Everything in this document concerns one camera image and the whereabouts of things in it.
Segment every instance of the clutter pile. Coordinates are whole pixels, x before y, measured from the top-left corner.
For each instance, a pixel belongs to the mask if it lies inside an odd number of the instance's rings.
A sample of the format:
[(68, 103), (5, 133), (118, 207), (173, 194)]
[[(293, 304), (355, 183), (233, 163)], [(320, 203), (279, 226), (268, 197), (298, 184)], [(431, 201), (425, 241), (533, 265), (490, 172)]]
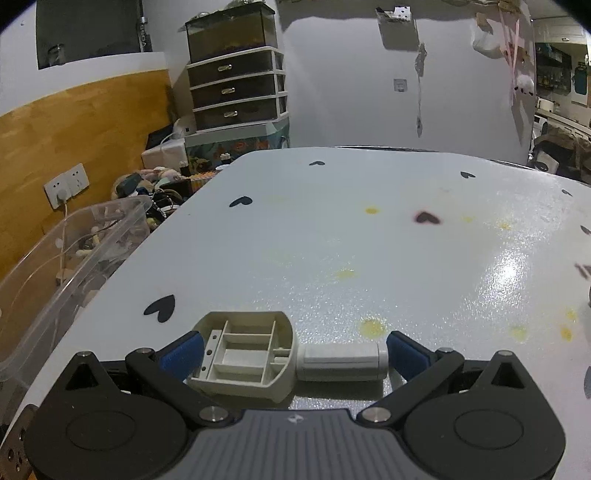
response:
[[(181, 170), (189, 174), (188, 169)], [(154, 231), (216, 173), (217, 171), (210, 171), (185, 176), (167, 167), (139, 170), (115, 180), (111, 199), (135, 195), (147, 195), (152, 198), (152, 206), (146, 212), (146, 217), (150, 231)]]

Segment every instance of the hanging decoration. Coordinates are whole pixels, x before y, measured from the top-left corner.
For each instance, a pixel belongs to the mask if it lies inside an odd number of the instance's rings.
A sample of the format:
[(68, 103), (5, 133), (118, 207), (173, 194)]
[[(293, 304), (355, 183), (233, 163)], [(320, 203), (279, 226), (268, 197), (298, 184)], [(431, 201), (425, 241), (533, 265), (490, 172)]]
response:
[(421, 138), (423, 134), (423, 119), (421, 118), (421, 78), (425, 73), (425, 58), (427, 57), (427, 49), (424, 43), (418, 46), (418, 55), (414, 61), (414, 69), (417, 72), (418, 79), (418, 112), (417, 112), (417, 135)]

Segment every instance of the drawer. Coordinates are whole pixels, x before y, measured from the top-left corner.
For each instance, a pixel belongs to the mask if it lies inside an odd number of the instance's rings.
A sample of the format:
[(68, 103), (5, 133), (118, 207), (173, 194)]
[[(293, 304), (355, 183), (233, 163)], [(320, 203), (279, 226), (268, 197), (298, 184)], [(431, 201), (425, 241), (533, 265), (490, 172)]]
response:
[(195, 112), (197, 130), (274, 120), (278, 116), (276, 100), (276, 98), (253, 100)]
[(191, 87), (237, 77), (239, 75), (269, 72), (272, 70), (273, 51), (270, 49), (210, 61), (187, 68)]
[(216, 83), (191, 90), (191, 95), (195, 108), (245, 98), (275, 95), (275, 75), (271, 73)]

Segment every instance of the white cylindrical part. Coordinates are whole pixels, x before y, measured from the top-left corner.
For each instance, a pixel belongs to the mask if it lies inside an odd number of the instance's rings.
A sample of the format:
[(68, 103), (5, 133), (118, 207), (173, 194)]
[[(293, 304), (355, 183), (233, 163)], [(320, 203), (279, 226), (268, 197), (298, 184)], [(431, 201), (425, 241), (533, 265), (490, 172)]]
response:
[(295, 373), (308, 382), (383, 380), (388, 375), (384, 342), (300, 345)]

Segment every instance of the gray gripper base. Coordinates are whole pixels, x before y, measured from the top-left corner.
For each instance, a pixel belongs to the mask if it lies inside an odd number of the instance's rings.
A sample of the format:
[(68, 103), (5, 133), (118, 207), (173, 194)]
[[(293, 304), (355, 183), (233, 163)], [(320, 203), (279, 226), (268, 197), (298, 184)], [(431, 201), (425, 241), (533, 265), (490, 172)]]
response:
[(391, 432), (347, 410), (247, 410), (208, 429), (160, 480), (433, 480)]

